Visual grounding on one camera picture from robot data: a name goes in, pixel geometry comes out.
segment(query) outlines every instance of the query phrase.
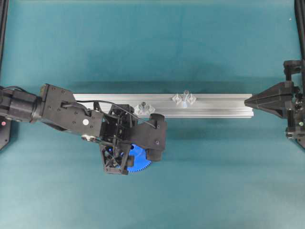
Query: black metal frame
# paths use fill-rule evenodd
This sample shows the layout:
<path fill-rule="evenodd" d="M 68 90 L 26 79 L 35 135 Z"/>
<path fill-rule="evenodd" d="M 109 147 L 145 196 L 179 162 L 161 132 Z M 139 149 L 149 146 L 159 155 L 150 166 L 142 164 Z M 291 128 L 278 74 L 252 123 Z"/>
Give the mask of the black metal frame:
<path fill-rule="evenodd" d="M 4 38 L 6 20 L 8 15 L 9 0 L 0 0 L 0 73 L 2 69 L 2 57 L 4 49 Z M 0 116 L 0 150 L 10 141 L 11 121 Z"/>
<path fill-rule="evenodd" d="M 286 81 L 252 96 L 245 105 L 286 118 L 286 137 L 305 148 L 305 0 L 295 0 L 295 18 L 302 59 L 285 61 Z M 302 89 L 292 81 L 296 73 L 301 73 Z"/>

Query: teal table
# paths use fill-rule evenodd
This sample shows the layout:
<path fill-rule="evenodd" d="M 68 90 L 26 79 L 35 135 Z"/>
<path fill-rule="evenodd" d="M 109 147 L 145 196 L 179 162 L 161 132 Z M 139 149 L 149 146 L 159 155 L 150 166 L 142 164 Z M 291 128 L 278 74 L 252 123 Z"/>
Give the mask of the teal table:
<path fill-rule="evenodd" d="M 38 93 L 258 93 L 299 59 L 293 0 L 9 5 L 1 85 Z M 169 119 L 160 163 L 107 175 L 97 145 L 13 125 L 1 229 L 302 229 L 305 154 L 286 121 Z"/>

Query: black cable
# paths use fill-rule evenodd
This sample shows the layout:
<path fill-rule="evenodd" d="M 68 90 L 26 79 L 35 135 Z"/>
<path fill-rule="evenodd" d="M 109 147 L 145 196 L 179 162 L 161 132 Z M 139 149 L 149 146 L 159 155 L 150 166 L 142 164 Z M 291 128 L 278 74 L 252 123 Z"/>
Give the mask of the black cable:
<path fill-rule="evenodd" d="M 18 86 L 9 86 L 9 87 L 3 88 L 2 90 L 5 91 L 5 90 L 9 90 L 9 89 L 17 89 L 17 90 L 22 91 L 22 92 L 27 92 L 26 90 L 24 90 L 23 88 L 18 87 Z"/>
<path fill-rule="evenodd" d="M 123 110 L 124 112 L 130 114 L 132 117 L 134 117 L 134 118 L 136 118 L 136 119 L 138 119 L 138 120 L 141 120 L 142 122 L 144 122 L 144 123 L 146 123 L 147 125 L 150 125 L 150 126 L 152 126 L 153 128 L 156 129 L 156 127 L 155 127 L 153 124 L 151 124 L 151 123 L 149 123 L 149 122 L 146 122 L 145 120 L 143 120 L 143 119 L 137 117 L 137 116 L 134 115 L 133 113 L 127 111 L 126 109 L 120 107 L 119 105 L 117 105 L 117 104 L 115 104 L 115 103 L 113 103 L 113 102 L 104 101 L 104 100 L 84 100 L 84 101 L 76 100 L 76 102 L 78 102 L 78 103 L 94 103 L 94 102 L 98 102 L 98 103 L 112 104 L 112 105 L 114 105 L 114 106 L 120 108 L 120 109 Z"/>
<path fill-rule="evenodd" d="M 61 105 L 62 107 L 78 107 L 78 108 L 80 108 L 80 109 L 82 109 L 82 110 L 84 110 L 84 112 L 85 112 L 85 114 L 87 115 L 87 116 L 90 116 L 90 112 L 87 110 L 87 108 L 84 106 L 84 105 L 82 105 L 82 104 L 78 104 L 78 103 L 64 103 L 63 105 Z"/>

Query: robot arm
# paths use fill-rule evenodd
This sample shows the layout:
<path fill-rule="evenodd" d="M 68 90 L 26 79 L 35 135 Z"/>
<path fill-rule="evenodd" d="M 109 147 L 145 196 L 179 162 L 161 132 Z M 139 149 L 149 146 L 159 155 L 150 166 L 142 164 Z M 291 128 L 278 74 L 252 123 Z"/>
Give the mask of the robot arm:
<path fill-rule="evenodd" d="M 87 109 L 84 102 L 93 102 L 94 109 Z M 148 160 L 161 160 L 167 129 L 164 116 L 152 114 L 149 121 L 139 124 L 141 119 L 133 112 L 129 105 L 112 104 L 106 114 L 99 101 L 76 101 L 71 91 L 49 84 L 41 88 L 40 96 L 19 87 L 0 88 L 0 116 L 18 122 L 40 121 L 98 143 L 107 173 L 128 174 L 127 167 L 134 160 L 129 155 L 132 144 L 145 149 Z"/>

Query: gear teeth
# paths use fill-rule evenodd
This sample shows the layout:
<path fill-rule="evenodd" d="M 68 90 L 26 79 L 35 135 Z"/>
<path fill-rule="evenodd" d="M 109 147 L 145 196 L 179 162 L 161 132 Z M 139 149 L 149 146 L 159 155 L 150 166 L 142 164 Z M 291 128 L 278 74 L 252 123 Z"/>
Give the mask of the gear teeth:
<path fill-rule="evenodd" d="M 134 164 L 132 167 L 127 167 L 128 172 L 135 173 L 147 168 L 152 162 L 146 159 L 146 151 L 137 145 L 132 145 L 129 155 L 134 156 Z"/>
<path fill-rule="evenodd" d="M 152 162 L 149 161 L 149 163 L 148 163 L 147 165 L 144 165 L 144 167 L 139 168 L 139 169 L 135 169 L 135 170 L 133 170 L 132 167 L 131 167 L 130 169 L 128 169 L 128 172 L 130 172 L 130 173 L 140 172 L 140 171 L 142 171 L 143 169 L 146 169 L 151 163 L 152 163 Z"/>

